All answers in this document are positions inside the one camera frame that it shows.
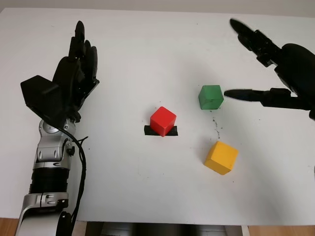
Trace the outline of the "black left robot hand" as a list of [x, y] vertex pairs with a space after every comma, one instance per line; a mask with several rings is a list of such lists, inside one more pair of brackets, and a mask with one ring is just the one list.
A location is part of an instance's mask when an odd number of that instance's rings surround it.
[[65, 116], [74, 122], [80, 121], [79, 110], [99, 84], [96, 74], [97, 49], [85, 39], [84, 24], [78, 21], [68, 56], [60, 60], [53, 77], [53, 83], [62, 91]]

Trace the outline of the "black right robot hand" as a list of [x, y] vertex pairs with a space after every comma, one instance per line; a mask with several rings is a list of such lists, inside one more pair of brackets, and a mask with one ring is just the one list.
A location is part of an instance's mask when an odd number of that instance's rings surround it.
[[265, 67], [275, 65], [275, 73], [285, 88], [266, 91], [253, 89], [230, 89], [226, 97], [248, 102], [260, 102], [264, 107], [309, 111], [315, 118], [315, 56], [308, 49], [288, 43], [282, 47], [274, 44], [259, 30], [252, 30], [237, 19], [230, 25], [238, 34], [238, 40]]

